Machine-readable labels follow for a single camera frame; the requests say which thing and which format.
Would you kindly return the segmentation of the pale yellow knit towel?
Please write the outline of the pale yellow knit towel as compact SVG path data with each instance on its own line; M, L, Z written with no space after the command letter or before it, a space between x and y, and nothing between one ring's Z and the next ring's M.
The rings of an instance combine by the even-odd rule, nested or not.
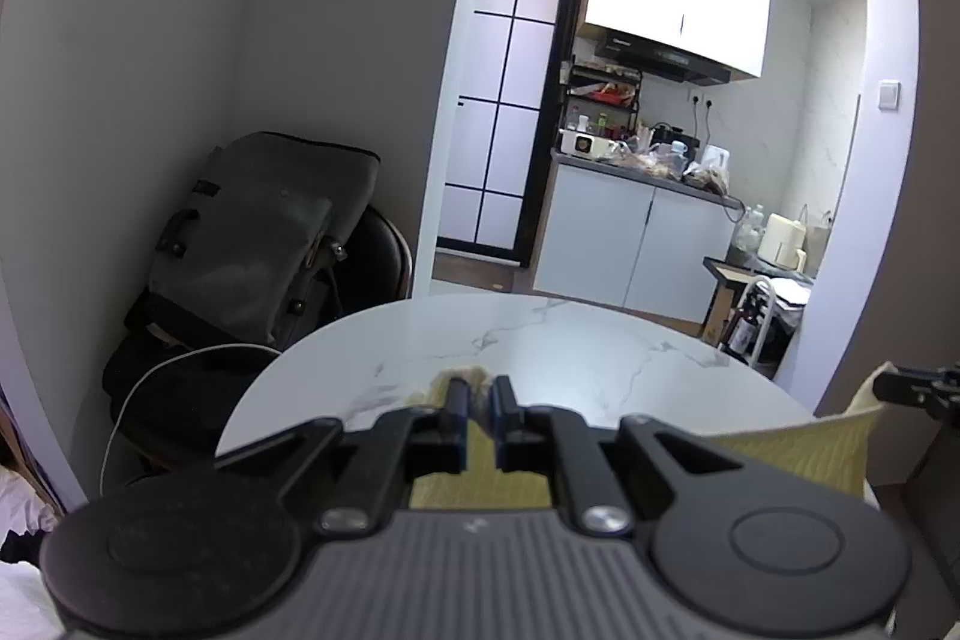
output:
M713 435L709 440L739 455L788 471L841 494L866 495L869 438L885 404L864 381L846 411L809 424L766 431ZM469 466L460 474L430 474L413 483L415 510L540 510L551 505L550 487L534 473L503 473L494 466L493 442L472 420L467 434Z

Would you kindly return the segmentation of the white electric kettle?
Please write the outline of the white electric kettle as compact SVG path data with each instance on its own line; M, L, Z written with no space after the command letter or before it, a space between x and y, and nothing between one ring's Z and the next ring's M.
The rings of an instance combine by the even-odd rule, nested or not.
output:
M708 145L703 149L700 164L704 169L727 172L729 170L729 158L731 158L731 152L727 151L726 148L721 148L718 145Z

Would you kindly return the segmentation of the black range hood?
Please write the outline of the black range hood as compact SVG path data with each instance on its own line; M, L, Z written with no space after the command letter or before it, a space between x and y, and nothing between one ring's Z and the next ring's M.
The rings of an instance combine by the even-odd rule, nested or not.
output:
M606 29L596 49L599 57L674 83L720 86L731 83L732 71L709 58L637 35Z

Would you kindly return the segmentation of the white metal trolley rack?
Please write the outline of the white metal trolley rack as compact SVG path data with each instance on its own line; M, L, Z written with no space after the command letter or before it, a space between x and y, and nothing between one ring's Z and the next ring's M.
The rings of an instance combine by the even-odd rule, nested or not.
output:
M732 308L719 342L721 351L773 380L811 294L807 281L757 276Z

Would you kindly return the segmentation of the cream air fryer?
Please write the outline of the cream air fryer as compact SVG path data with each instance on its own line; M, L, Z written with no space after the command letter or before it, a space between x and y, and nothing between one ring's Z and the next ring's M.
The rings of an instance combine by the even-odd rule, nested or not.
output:
M802 271L807 259L804 241L804 224L773 213L766 221L757 255L768 265L788 271Z

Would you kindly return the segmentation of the black framed glass door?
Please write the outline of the black framed glass door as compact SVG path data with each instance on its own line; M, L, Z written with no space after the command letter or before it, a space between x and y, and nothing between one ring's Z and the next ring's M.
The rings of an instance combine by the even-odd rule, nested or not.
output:
M581 0L475 0L438 245L526 266Z

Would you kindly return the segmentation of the black spice shelf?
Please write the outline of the black spice shelf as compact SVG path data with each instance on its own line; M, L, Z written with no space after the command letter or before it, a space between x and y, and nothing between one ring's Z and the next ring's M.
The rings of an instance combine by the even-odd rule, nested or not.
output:
M626 140L640 126L643 75L619 65L569 64L560 128Z

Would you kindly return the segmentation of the white lower kitchen cabinet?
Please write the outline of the white lower kitchen cabinet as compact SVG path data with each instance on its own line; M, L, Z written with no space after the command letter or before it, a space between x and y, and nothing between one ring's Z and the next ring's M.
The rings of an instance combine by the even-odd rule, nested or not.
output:
M556 152L532 289L701 325L743 204L636 169Z

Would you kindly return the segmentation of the white toaster appliance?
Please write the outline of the white toaster appliance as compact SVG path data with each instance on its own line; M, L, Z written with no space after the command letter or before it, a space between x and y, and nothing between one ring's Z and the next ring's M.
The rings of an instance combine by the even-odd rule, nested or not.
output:
M609 140L604 136L590 135L585 131L560 131L560 149L568 156L592 159L612 159L619 149L619 142Z

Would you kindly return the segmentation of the white wall switch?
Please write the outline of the white wall switch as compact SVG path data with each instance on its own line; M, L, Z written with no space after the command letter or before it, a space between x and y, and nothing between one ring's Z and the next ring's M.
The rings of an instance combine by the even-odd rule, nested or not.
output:
M896 112L900 106L900 92L900 81L880 81L877 85L877 107L884 112Z

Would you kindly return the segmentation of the dark grey backpack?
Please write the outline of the dark grey backpack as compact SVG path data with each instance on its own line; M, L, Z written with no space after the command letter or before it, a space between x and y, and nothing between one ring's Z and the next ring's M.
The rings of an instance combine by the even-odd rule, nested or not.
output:
M345 259L379 167L369 149L276 131L213 149L128 318L185 346L290 346L317 275Z

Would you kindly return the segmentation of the black chair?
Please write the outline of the black chair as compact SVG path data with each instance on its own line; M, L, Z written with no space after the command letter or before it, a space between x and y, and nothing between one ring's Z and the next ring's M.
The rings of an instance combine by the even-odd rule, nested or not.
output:
M345 244L345 257L324 266L314 278L299 341L332 321L403 301L412 291L412 252L404 234L373 205Z

